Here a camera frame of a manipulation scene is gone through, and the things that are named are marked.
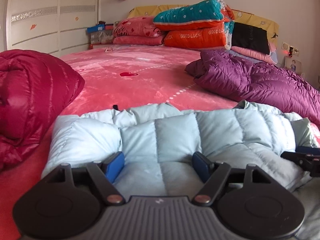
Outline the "blue storage box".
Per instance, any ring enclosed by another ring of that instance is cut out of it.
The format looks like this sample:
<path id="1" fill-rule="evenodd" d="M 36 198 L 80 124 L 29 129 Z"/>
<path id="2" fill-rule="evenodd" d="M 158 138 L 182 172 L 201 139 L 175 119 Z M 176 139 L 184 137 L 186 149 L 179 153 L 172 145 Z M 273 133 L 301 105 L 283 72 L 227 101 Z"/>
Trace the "blue storage box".
<path id="1" fill-rule="evenodd" d="M 113 28 L 113 23 L 106 24 L 105 22 L 99 22 L 99 24 L 87 28 L 91 45 L 112 43 L 114 39 Z"/>

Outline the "black folded garment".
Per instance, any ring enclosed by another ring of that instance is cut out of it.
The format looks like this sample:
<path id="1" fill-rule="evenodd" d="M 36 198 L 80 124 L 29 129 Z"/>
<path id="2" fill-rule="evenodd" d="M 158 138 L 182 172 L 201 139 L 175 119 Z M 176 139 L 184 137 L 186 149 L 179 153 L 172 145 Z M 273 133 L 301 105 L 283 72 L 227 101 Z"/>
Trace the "black folded garment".
<path id="1" fill-rule="evenodd" d="M 269 54 L 267 31 L 252 25 L 235 22 L 232 32 L 232 46 Z"/>

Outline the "wall socket with charger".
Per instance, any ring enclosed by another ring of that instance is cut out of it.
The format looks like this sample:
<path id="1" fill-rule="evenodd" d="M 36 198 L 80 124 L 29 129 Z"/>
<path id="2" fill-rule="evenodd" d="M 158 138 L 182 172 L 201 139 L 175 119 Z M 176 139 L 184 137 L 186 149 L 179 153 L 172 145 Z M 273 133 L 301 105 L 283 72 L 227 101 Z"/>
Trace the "wall socket with charger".
<path id="1" fill-rule="evenodd" d="M 287 57 L 299 56 L 299 50 L 296 47 L 291 46 L 286 42 L 283 42 L 281 44 L 281 49 L 282 51 L 285 52 Z"/>

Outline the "white wardrobe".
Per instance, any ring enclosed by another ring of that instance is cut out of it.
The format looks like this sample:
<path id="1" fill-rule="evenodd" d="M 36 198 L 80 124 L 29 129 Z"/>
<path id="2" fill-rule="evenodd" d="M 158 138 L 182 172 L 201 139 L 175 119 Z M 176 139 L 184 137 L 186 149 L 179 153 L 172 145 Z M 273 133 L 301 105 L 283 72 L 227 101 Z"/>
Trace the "white wardrobe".
<path id="1" fill-rule="evenodd" d="M 87 28 L 98 21 L 98 0 L 8 0 L 7 49 L 61 57 L 89 49 Z"/>

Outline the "pink heart bed blanket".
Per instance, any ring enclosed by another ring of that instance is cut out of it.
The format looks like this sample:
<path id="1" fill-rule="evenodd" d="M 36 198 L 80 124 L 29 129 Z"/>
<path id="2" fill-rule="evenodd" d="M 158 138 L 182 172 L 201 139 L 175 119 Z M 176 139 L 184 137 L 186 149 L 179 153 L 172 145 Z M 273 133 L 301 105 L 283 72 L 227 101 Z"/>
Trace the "pink heart bed blanket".
<path id="1" fill-rule="evenodd" d="M 199 52 L 162 46 L 112 46 L 69 54 L 63 59 L 85 80 L 80 95 L 64 110 L 82 114 L 147 103 L 169 102 L 178 109 L 231 108 L 234 101 L 206 92 L 185 71 Z M 1 173 L 1 239 L 18 239 L 12 219 L 16 200 L 39 181 L 48 158 L 51 133 L 22 164 Z"/>

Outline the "dark red down jacket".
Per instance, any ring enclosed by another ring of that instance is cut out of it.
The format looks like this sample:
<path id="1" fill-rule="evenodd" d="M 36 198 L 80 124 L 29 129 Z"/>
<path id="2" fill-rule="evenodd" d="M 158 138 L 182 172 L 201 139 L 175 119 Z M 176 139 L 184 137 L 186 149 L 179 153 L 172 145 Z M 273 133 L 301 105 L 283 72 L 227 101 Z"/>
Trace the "dark red down jacket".
<path id="1" fill-rule="evenodd" d="M 1 53 L 1 169 L 17 166 L 39 146 L 85 80 L 69 64 L 34 50 Z"/>

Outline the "pink heart pillow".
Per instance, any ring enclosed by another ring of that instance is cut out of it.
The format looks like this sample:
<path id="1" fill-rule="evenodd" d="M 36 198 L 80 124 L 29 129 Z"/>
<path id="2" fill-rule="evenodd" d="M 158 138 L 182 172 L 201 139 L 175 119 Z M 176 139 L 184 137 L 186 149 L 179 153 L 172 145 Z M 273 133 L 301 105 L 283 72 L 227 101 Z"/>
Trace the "pink heart pillow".
<path id="1" fill-rule="evenodd" d="M 113 30 L 113 44 L 162 45 L 167 33 L 154 25 L 153 18 L 140 16 L 122 20 Z"/>

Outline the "yellow headboard cover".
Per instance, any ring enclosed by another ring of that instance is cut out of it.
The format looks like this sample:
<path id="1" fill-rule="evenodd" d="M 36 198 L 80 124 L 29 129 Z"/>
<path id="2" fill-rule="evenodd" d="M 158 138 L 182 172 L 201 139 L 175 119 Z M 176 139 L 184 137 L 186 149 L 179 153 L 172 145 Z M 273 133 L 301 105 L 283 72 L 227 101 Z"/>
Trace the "yellow headboard cover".
<path id="1" fill-rule="evenodd" d="M 127 18 L 139 17 L 139 16 L 156 16 L 158 13 L 173 9 L 184 7 L 184 5 L 178 4 L 166 4 L 166 5 L 148 5 L 141 7 L 134 7 L 129 11 Z M 257 28 L 267 31 L 267 39 L 270 43 L 276 47 L 278 45 L 279 24 L 276 22 L 254 15 L 249 12 L 232 9 L 235 16 L 235 21 L 247 25 L 252 25 Z"/>

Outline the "framed photo on nightstand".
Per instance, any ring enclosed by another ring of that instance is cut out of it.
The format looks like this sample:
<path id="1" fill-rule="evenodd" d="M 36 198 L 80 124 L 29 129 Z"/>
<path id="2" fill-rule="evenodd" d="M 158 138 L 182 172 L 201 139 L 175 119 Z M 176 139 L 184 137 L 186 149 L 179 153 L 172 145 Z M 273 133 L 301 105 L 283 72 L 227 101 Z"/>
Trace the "framed photo on nightstand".
<path id="1" fill-rule="evenodd" d="M 302 73 L 302 63 L 293 57 L 285 57 L 284 67 L 297 73 Z"/>

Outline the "teal orange folded quilt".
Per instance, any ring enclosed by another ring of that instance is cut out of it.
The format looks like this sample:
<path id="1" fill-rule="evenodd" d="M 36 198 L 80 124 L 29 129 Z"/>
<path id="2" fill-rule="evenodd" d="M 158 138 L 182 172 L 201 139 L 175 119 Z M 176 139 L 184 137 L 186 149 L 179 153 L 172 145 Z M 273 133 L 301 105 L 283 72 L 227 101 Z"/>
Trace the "teal orange folded quilt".
<path id="1" fill-rule="evenodd" d="M 157 14 L 154 25 L 167 33 L 167 47 L 203 50 L 232 46 L 235 16 L 223 0 L 205 0 Z"/>

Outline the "pink pillow under black garment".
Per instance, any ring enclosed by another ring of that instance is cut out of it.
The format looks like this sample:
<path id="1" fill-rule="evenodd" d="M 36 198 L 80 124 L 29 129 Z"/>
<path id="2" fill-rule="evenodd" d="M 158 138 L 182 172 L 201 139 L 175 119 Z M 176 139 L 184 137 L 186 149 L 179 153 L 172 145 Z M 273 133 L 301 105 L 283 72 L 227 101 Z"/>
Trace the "pink pillow under black garment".
<path id="1" fill-rule="evenodd" d="M 277 59 L 277 54 L 276 54 L 276 46 L 273 43 L 268 42 L 268 48 L 269 48 L 269 54 L 264 54 L 252 49 L 246 49 L 246 48 L 241 48 L 237 46 L 232 46 L 231 50 L 235 51 L 236 53 L 239 53 L 241 55 L 251 57 L 253 59 L 259 60 L 259 61 L 264 61 L 269 64 L 277 64 L 278 59 Z"/>

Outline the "light blue down jacket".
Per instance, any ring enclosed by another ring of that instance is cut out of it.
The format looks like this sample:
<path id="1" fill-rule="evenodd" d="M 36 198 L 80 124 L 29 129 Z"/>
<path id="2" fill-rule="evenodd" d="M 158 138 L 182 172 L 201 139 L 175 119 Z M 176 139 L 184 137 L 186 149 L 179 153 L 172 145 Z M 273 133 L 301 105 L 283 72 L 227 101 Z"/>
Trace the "light blue down jacket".
<path id="1" fill-rule="evenodd" d="M 56 119 L 43 175 L 63 163 L 84 167 L 123 152 L 125 167 L 115 181 L 125 196 L 192 196 L 201 181 L 193 153 L 234 168 L 255 164 L 293 191 L 310 180 L 281 158 L 299 146 L 318 148 L 314 126 L 295 112 L 241 101 L 234 108 L 180 111 L 168 103 L 123 111 L 106 109 Z"/>

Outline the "purple down jacket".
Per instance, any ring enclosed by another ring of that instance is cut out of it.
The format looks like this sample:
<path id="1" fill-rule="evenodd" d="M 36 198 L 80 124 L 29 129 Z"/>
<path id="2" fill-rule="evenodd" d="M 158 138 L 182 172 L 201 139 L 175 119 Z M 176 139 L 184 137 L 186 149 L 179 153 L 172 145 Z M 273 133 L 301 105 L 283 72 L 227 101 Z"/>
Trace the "purple down jacket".
<path id="1" fill-rule="evenodd" d="M 246 100 L 295 112 L 319 125 L 319 91 L 291 70 L 253 63 L 225 50 L 203 50 L 185 71 L 209 92 L 236 102 Z"/>

